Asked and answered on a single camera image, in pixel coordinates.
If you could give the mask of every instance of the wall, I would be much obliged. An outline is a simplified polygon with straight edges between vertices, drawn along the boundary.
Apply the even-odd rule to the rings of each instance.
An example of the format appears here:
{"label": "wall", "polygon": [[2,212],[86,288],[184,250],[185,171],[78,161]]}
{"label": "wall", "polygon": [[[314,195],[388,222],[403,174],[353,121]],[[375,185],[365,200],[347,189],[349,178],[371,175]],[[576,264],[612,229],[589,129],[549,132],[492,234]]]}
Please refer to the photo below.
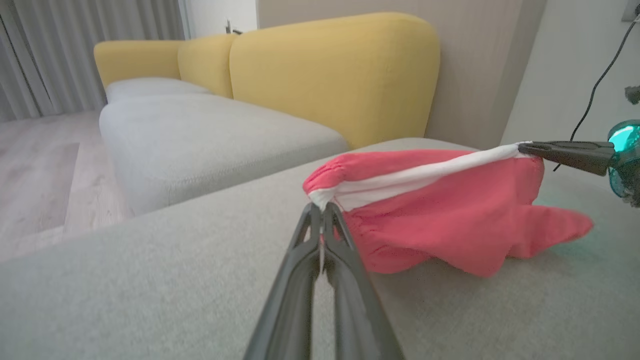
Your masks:
{"label": "wall", "polygon": [[[591,89],[613,59],[629,27],[621,22],[627,0],[548,0],[502,143],[568,140],[582,117]],[[600,83],[589,117],[576,140],[606,141],[609,129],[640,117],[640,105],[624,96],[640,85],[640,26]],[[547,166],[547,176],[553,164]],[[558,173],[607,187],[606,178],[562,167]]]}
{"label": "wall", "polygon": [[256,0],[188,0],[196,37],[224,34],[227,19],[231,28],[251,31],[258,28]]}
{"label": "wall", "polygon": [[442,43],[427,137],[481,149],[500,143],[545,0],[260,0],[262,28],[379,11],[417,15]]}

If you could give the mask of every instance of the teal light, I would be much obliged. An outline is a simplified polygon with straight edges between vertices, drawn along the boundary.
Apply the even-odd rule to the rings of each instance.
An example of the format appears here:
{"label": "teal light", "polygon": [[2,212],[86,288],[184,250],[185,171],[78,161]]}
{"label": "teal light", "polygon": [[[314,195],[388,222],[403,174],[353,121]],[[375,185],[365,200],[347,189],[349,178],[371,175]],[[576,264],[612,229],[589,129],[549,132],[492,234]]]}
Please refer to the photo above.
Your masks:
{"label": "teal light", "polygon": [[616,151],[622,151],[627,148],[627,146],[629,145],[629,136],[634,133],[635,128],[635,126],[627,126],[611,135],[609,142],[613,143],[614,149],[616,149]]}

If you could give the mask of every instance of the sofa seat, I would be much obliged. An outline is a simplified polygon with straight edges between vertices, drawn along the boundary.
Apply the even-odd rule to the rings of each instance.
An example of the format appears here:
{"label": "sofa seat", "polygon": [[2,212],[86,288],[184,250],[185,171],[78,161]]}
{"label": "sofa seat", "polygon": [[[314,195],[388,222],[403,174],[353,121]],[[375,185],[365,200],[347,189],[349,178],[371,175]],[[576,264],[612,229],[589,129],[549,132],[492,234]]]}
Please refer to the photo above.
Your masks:
{"label": "sofa seat", "polygon": [[100,132],[136,215],[348,149],[328,127],[210,94],[113,102]]}
{"label": "sofa seat", "polygon": [[[360,150],[420,148],[461,147],[411,138]],[[302,182],[327,160],[0,264],[0,357],[241,359],[308,202]],[[489,279],[437,260],[371,275],[407,359],[639,358],[637,210],[561,173],[538,203],[595,228]],[[314,297],[313,359],[334,359],[325,276]]]}
{"label": "sofa seat", "polygon": [[110,104],[157,95],[211,94],[202,86],[170,78],[136,78],[115,81],[107,86],[105,92],[107,102]]}

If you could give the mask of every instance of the robotic arm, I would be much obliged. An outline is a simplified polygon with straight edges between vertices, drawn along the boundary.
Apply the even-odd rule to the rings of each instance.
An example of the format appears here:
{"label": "robotic arm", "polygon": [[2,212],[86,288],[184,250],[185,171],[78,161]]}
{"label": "robotic arm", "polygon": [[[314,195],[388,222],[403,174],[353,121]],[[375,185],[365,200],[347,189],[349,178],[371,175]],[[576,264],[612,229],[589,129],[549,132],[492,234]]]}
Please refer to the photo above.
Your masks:
{"label": "robotic arm", "polygon": [[608,142],[528,142],[520,152],[605,176],[611,189],[633,208],[640,208],[640,120],[628,120],[609,131]]}

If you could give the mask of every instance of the sofa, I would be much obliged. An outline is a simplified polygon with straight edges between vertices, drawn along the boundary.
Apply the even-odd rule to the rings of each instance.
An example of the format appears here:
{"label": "sofa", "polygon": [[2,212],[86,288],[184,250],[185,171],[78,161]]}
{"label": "sofa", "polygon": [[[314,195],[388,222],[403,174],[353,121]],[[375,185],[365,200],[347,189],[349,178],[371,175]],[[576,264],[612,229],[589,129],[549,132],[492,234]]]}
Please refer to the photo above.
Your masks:
{"label": "sofa", "polygon": [[[357,151],[466,149],[407,138]],[[329,158],[0,264],[0,359],[240,359]],[[371,274],[407,359],[638,359],[638,212],[562,172],[538,204],[595,228],[474,277],[430,260]],[[313,359],[333,359],[333,290],[314,295]]]}
{"label": "sofa", "polygon": [[309,161],[424,136],[433,28],[376,13],[94,50],[100,132],[136,215]]}

